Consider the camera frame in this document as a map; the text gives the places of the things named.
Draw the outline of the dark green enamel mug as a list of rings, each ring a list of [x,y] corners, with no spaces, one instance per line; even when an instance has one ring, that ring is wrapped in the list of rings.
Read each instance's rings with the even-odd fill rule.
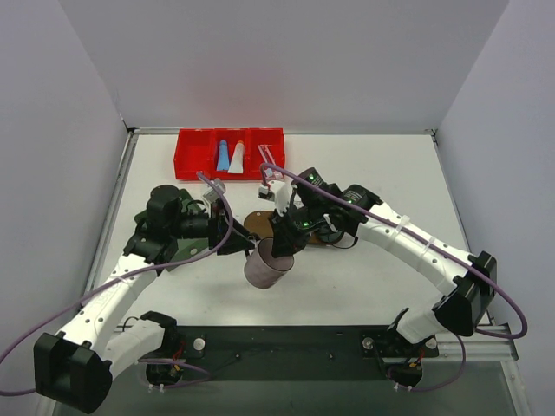
[[[329,228],[322,228],[315,233],[317,239],[324,244],[334,245],[340,242],[344,237],[343,231],[332,231]]]

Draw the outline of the translucent purple cup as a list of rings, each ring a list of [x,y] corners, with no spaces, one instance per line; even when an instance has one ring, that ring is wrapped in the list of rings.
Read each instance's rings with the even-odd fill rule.
[[[274,257],[273,239],[260,240],[246,258],[244,275],[247,282],[257,289],[269,289],[294,266],[294,256]]]

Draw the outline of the blue toothpaste tube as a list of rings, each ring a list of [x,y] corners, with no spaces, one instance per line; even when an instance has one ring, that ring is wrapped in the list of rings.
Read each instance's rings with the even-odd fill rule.
[[[217,172],[227,172],[230,167],[230,156],[226,140],[221,140],[218,144],[218,160],[216,165]]]

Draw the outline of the white toothpaste tube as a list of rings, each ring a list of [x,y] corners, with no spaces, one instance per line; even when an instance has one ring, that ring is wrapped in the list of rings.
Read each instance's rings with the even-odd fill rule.
[[[234,147],[233,155],[228,168],[230,174],[243,174],[244,173],[244,156],[245,156],[245,143],[239,140]]]

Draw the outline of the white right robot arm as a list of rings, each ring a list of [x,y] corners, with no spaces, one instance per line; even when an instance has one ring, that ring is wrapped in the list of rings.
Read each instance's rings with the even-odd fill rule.
[[[350,235],[384,249],[431,282],[439,297],[419,309],[402,309],[388,327],[394,341],[416,345],[443,332],[465,337],[476,332],[495,294],[493,256],[445,244],[372,191],[357,184],[341,189],[313,167],[290,184],[264,180],[258,196],[274,204],[274,257],[295,255],[314,234]]]

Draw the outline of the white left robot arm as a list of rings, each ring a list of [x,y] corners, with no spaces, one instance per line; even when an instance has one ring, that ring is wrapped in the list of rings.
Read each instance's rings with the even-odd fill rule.
[[[110,277],[91,291],[82,310],[56,334],[40,335],[33,347],[35,390],[91,414],[108,396],[114,379],[149,354],[175,357],[183,343],[177,322],[147,312],[120,335],[115,329],[140,294],[166,269],[183,239],[205,239],[208,253],[252,248],[247,232],[232,217],[225,185],[208,184],[204,210],[187,210],[180,189],[155,187]]]

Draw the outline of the oval wooden tray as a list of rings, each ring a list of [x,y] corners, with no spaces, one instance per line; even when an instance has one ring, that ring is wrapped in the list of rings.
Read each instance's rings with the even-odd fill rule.
[[[261,238],[273,237],[273,230],[270,224],[272,211],[253,211],[248,214],[243,222],[243,226],[250,232],[257,233]],[[324,246],[314,234],[311,235],[308,245]]]

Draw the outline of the green metal tray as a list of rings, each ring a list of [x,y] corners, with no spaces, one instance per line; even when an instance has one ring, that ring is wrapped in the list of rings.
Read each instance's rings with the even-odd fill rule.
[[[159,185],[150,192],[146,209],[134,217],[134,234],[123,253],[144,259],[147,264],[181,262],[208,247],[206,204],[185,189]]]

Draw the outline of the toothbrush in clear wrapper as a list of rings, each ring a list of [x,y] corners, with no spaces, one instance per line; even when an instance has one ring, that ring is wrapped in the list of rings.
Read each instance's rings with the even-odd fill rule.
[[[263,145],[258,145],[258,151],[262,157],[262,160],[264,163],[268,163],[271,165],[275,165],[276,161],[273,158],[273,155],[271,153],[270,147],[266,144]],[[282,180],[283,179],[283,175],[281,172],[275,171],[270,167],[265,167],[264,168],[264,177],[267,180]]]

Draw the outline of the red plastic divided bin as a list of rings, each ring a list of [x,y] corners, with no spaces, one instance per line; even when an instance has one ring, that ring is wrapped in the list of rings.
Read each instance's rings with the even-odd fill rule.
[[[219,143],[222,141],[227,144],[230,156],[239,142],[244,144],[243,174],[217,170]],[[262,145],[268,146],[272,164],[285,166],[284,130],[281,127],[181,129],[173,157],[175,178],[196,181],[197,173],[202,172],[209,179],[259,180],[259,166],[264,163],[264,158],[258,148]]]

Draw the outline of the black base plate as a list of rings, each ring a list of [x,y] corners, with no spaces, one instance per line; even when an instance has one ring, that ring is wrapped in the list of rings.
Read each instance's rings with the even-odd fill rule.
[[[433,341],[412,345],[385,325],[178,326],[145,355],[147,380],[369,381],[394,364],[436,358]]]

